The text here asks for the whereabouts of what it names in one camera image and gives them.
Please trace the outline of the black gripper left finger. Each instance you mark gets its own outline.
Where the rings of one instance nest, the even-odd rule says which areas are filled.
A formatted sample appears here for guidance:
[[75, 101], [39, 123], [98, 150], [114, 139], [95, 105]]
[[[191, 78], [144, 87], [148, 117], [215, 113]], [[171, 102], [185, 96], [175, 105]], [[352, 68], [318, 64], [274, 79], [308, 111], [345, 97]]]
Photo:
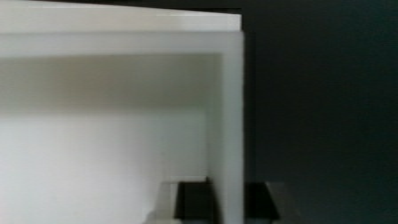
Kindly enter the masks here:
[[178, 184], [175, 218], [182, 220], [207, 220], [210, 217], [208, 213], [207, 183], [182, 182]]

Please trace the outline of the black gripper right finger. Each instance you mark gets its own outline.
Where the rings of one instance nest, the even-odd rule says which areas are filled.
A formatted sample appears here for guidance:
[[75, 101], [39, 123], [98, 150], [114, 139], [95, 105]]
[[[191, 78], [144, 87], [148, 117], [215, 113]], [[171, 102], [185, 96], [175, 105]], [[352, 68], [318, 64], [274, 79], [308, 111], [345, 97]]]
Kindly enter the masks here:
[[249, 183], [244, 188], [244, 210], [247, 219], [279, 219], [279, 212], [270, 196], [270, 191], [263, 183]]

